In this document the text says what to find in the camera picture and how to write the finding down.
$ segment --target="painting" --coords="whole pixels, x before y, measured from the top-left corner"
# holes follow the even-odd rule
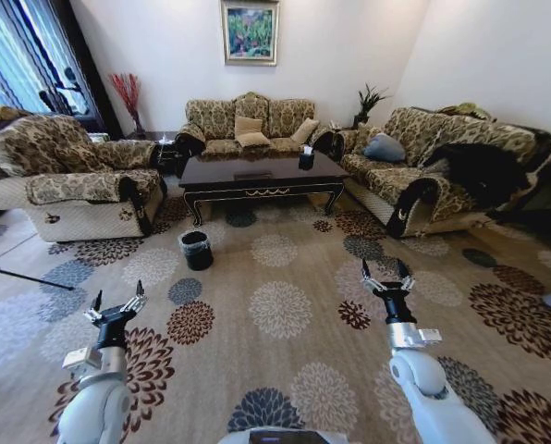
[[[274,66],[279,2],[222,0],[220,3],[225,63]]]

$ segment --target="coffee table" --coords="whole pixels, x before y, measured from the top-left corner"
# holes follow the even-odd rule
[[[322,153],[314,154],[311,169],[299,168],[299,157],[248,160],[201,160],[187,163],[179,187],[193,214],[193,225],[202,224],[199,202],[327,193],[326,214],[344,190],[349,174]]]

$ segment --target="sofa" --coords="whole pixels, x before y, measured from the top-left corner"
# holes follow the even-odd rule
[[[314,118],[314,103],[306,99],[274,100],[247,92],[234,100],[189,100],[185,115],[187,123],[175,138],[181,155],[198,155],[201,160],[277,157],[300,152],[300,144],[290,136],[306,118]],[[269,139],[269,145],[243,149],[235,141],[235,116],[260,118],[262,133]],[[319,125],[307,143],[329,154],[333,137],[330,128]]]
[[[378,162],[362,154],[379,132],[402,144],[404,162]],[[488,212],[509,208],[519,198],[513,196],[499,208],[481,207],[458,183],[422,167],[436,148],[447,143],[495,145],[516,155],[531,183],[533,172],[551,154],[551,134],[546,131],[415,107],[396,109],[381,129],[361,124],[340,131],[337,138],[344,154],[340,165],[351,175],[346,190],[395,238],[478,227],[492,220]]]
[[[148,236],[166,195],[154,149],[92,143],[68,116],[0,121],[0,210],[22,208],[44,241]]]

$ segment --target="sheer curtain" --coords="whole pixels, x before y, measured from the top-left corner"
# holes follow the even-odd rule
[[[76,66],[48,0],[0,0],[0,105],[88,115]]]

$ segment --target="trash can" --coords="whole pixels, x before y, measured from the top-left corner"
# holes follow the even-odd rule
[[[214,261],[210,241],[206,234],[201,231],[182,234],[179,237],[179,246],[191,270],[205,270]]]

